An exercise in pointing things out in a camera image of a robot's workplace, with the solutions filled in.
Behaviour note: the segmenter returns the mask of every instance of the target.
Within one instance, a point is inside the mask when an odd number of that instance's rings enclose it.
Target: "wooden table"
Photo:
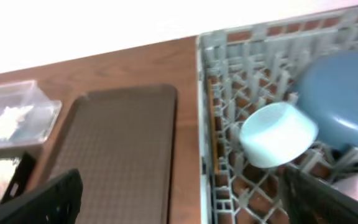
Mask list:
[[[179,93],[170,223],[200,223],[195,49],[195,38],[191,37],[0,74],[0,84],[37,80],[50,99],[63,102],[62,112],[45,143],[28,188],[33,189],[47,178],[58,154],[52,146],[68,109],[80,94],[169,83]]]

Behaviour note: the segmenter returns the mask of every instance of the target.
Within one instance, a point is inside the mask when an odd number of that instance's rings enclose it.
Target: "dark blue bowl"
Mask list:
[[[339,151],[358,146],[358,50],[317,60],[294,88],[299,109],[318,124],[319,140]]]

